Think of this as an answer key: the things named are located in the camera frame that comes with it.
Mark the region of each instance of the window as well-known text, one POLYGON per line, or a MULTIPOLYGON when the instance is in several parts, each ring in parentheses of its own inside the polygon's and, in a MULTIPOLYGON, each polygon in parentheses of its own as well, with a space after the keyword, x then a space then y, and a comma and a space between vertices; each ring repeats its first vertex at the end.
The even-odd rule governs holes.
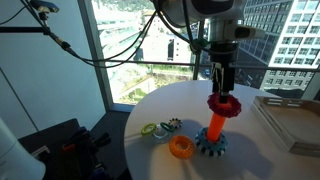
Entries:
POLYGON ((320 22, 320 13, 314 18, 314 22, 320 22))
POLYGON ((306 60, 304 61, 304 64, 312 65, 312 64, 313 64, 313 61, 314 61, 314 59, 306 59, 306 60))
POLYGON ((302 38, 301 37, 297 37, 297 38, 293 39, 292 44, 300 44, 301 41, 302 41, 302 38))
POLYGON ((319 49, 311 49, 309 55, 317 55, 319 52, 319 49))
POLYGON ((297 33, 304 34, 307 30, 307 26, 299 26, 297 33))
POLYGON ((276 85, 281 85, 281 84, 282 84, 282 81, 283 81, 282 79, 277 79, 275 84, 276 84, 276 85))
POLYGON ((307 76, 307 72, 300 72, 299 77, 306 77, 307 76))
POLYGON ((275 58, 274 59, 275 64, 281 64, 282 63, 282 58, 275 58))
POLYGON ((281 17, 281 22, 285 22, 287 20, 287 15, 283 15, 282 17, 281 17))
POLYGON ((279 48, 278 54, 286 54, 287 48, 279 48))
POLYGON ((318 0, 311 0, 307 4, 307 10, 315 10, 318 6, 319 1, 318 0))
POLYGON ((288 54, 295 54, 297 51, 297 48, 289 48, 288 54))
POLYGON ((289 73, 289 77, 295 77, 296 74, 297 74, 296 71, 291 71, 291 72, 289 73))
POLYGON ((296 80, 296 82, 294 83, 295 86, 301 86, 302 84, 302 80, 296 80))
POLYGON ((311 26, 310 32, 311 34, 317 34, 319 32, 319 26, 311 26))
POLYGON ((271 70, 271 71, 269 72, 269 75, 270 75, 270 76, 274 76, 274 75, 276 75, 276 73, 277 73, 276 70, 271 70))
POLYGON ((279 76, 286 76, 286 74, 287 74, 287 71, 280 71, 279 72, 279 76))
POLYGON ((266 80, 266 84, 272 84, 272 82, 273 82, 273 79, 267 79, 266 80))
POLYGON ((297 28, 296 26, 288 26, 287 33, 290 33, 290 34, 294 33, 296 31, 296 28, 297 28))
POLYGON ((282 44, 290 44, 291 37, 284 37, 282 40, 282 44))
POLYGON ((292 80, 286 80, 286 82, 284 82, 284 85, 290 86, 291 84, 292 84, 292 80))
POLYGON ((310 13, 304 14, 303 18, 302 18, 302 22, 310 22, 312 19, 312 16, 313 16, 313 14, 310 14, 310 13))
POLYGON ((292 58, 285 58, 283 64, 291 64, 292 58))
POLYGON ((302 58, 297 58, 295 61, 294 61, 294 64, 302 64, 303 62, 303 59, 302 58))
POLYGON ((306 55, 308 53, 308 51, 309 51, 308 48, 301 48, 299 51, 299 54, 306 55))
POLYGON ((303 44, 312 44, 314 41, 314 38, 312 37, 307 37, 305 40, 304 40, 304 43, 303 44))
POLYGON ((277 29, 277 32, 276 32, 276 33, 279 33, 279 34, 280 34, 280 33, 281 33, 281 31, 282 31, 282 28, 283 28, 283 26, 281 26, 281 25, 280 25, 280 26, 278 26, 278 29, 277 29))
POLYGON ((293 14, 291 18, 291 22, 299 22, 301 18, 301 14, 293 14))
POLYGON ((306 0, 299 0, 296 6, 296 10, 303 10, 306 6, 307 1, 306 0))
POLYGON ((314 42, 314 44, 320 44, 320 38, 317 38, 317 40, 314 42))

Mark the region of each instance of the round table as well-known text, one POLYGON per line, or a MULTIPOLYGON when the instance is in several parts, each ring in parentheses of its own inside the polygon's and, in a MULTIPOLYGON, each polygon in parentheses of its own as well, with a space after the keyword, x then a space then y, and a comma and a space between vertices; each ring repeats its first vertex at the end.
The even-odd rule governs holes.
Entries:
POLYGON ((242 112, 227 119, 223 133, 226 153, 209 158, 199 150, 186 160, 174 157, 168 143, 156 144, 142 137, 147 123, 182 120, 177 132, 195 142, 197 131, 208 127, 212 111, 207 105, 211 81, 187 81, 161 87, 143 98, 131 112, 125 128, 124 146, 128 169, 134 180, 197 179, 318 179, 320 159, 289 153, 270 136, 253 105, 255 96, 272 94, 235 85, 231 93, 242 104, 242 112))

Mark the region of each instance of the office building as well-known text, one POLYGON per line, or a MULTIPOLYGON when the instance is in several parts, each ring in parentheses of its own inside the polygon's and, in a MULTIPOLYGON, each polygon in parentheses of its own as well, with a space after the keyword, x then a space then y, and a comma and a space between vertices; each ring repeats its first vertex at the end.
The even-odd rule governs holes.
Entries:
MULTIPOLYGON (((245 25, 264 29, 264 39, 240 43, 240 52, 268 67, 315 69, 319 66, 319 0, 249 0, 245 25)), ((305 90, 314 73, 268 70, 261 90, 305 90)))

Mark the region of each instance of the green ring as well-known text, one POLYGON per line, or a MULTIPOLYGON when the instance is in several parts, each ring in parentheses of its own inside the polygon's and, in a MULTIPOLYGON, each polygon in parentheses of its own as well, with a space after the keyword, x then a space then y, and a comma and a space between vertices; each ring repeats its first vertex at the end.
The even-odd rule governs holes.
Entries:
POLYGON ((142 136, 150 135, 153 134, 157 130, 157 125, 156 123, 149 123, 143 126, 141 129, 141 134, 142 136))
POLYGON ((169 132, 173 132, 173 131, 174 131, 174 127, 171 126, 170 124, 165 123, 165 122, 161 122, 161 123, 160 123, 160 126, 161 126, 163 129, 165 129, 165 130, 167 130, 167 131, 169 131, 169 132))

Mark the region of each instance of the cable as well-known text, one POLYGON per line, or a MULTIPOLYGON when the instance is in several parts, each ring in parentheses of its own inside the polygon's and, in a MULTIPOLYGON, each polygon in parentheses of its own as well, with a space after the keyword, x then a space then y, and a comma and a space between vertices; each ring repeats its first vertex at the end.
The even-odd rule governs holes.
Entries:
POLYGON ((45 26, 42 24, 39 17, 37 16, 35 11, 33 10, 32 5, 27 0, 25 0, 25 1, 20 0, 20 2, 24 5, 24 7, 26 7, 26 9, 30 12, 30 14, 33 16, 33 18, 40 24, 40 26, 44 28, 45 26))
POLYGON ((189 36, 190 47, 191 47, 192 51, 195 51, 193 36, 192 36, 191 28, 190 28, 189 13, 188 13, 186 0, 182 0, 182 4, 183 4, 183 16, 184 16, 184 20, 186 23, 187 33, 189 36))
POLYGON ((161 14, 161 2, 160 0, 156 0, 157 2, 154 2, 154 5, 155 5, 155 9, 156 9, 156 12, 159 16, 159 18, 161 19, 161 21, 163 22, 163 24, 174 34, 176 35, 177 37, 179 37, 180 39, 182 39, 183 41, 187 42, 187 43, 190 43, 189 42, 189 39, 183 37, 181 34, 179 34, 177 31, 175 31, 170 25, 169 23, 164 19, 164 17, 162 16, 161 14))
POLYGON ((120 53, 118 53, 118 54, 116 54, 116 55, 113 55, 113 56, 111 56, 111 57, 105 58, 105 59, 97 59, 97 60, 90 60, 90 59, 86 59, 86 58, 81 58, 81 59, 82 59, 82 60, 85 60, 85 61, 89 61, 89 62, 107 62, 107 61, 109 61, 109 60, 112 60, 112 58, 117 57, 117 56, 123 54, 124 52, 126 52, 127 50, 129 50, 130 48, 132 48, 132 47, 136 44, 136 42, 140 39, 140 37, 141 37, 144 33, 147 32, 146 29, 147 29, 147 27, 148 27, 149 24, 151 25, 152 20, 154 19, 155 15, 156 15, 156 12, 154 12, 154 13, 152 14, 152 16, 150 17, 150 19, 148 20, 148 22, 146 23, 146 25, 144 26, 144 28, 142 29, 142 31, 139 33, 138 37, 132 42, 132 44, 131 44, 129 47, 127 47, 127 48, 126 48, 125 50, 123 50, 122 52, 120 52, 120 53))
POLYGON ((18 16, 18 14, 21 13, 22 10, 24 10, 24 8, 26 8, 25 6, 23 6, 15 15, 13 15, 11 18, 9 18, 8 20, 1 22, 0 25, 3 25, 5 23, 8 23, 9 21, 11 21, 13 18, 15 18, 16 16, 18 16))
MULTIPOLYGON (((190 40, 183 37, 181 34, 179 34, 177 31, 175 31, 170 25, 169 23, 164 19, 164 17, 162 16, 161 14, 161 2, 160 0, 157 0, 157 2, 154 2, 154 6, 155 6, 155 9, 156 9, 156 12, 159 16, 159 18, 161 19, 161 21, 163 22, 163 24, 174 34, 176 35, 177 37, 179 37, 181 40, 187 42, 188 44, 190 44, 190 40)), ((205 52, 208 52, 209 54, 213 54, 214 52, 207 49, 207 48, 204 48, 204 47, 201 47, 199 46, 198 44, 193 44, 195 47, 197 48, 200 48, 201 50, 205 51, 205 52)))
POLYGON ((147 23, 147 26, 145 26, 145 27, 147 27, 147 28, 146 28, 146 30, 145 30, 145 32, 144 32, 144 37, 142 38, 141 43, 138 45, 138 47, 136 48, 136 50, 127 58, 127 60, 125 60, 125 61, 123 61, 123 62, 121 62, 121 63, 119 63, 119 64, 112 65, 112 66, 99 66, 99 65, 94 65, 94 64, 91 64, 90 62, 98 62, 98 61, 92 61, 92 60, 88 61, 88 60, 86 60, 86 59, 84 59, 84 58, 81 58, 81 57, 78 56, 76 53, 69 52, 69 51, 68 51, 68 52, 69 52, 71 55, 73 55, 74 57, 82 60, 84 63, 86 63, 86 64, 88 64, 88 65, 90 65, 90 66, 96 67, 96 68, 113 68, 113 67, 120 66, 120 65, 126 63, 127 61, 129 61, 130 58, 131 58, 132 56, 134 56, 134 55, 136 54, 136 52, 139 50, 139 48, 141 47, 141 45, 142 45, 142 43, 143 43, 143 41, 144 41, 144 39, 145 39, 145 36, 146 36, 147 32, 149 31, 149 28, 151 27, 152 19, 153 19, 153 18, 154 18, 154 16, 152 16, 152 17, 150 18, 150 20, 149 20, 150 23, 149 23, 149 24, 147 23))

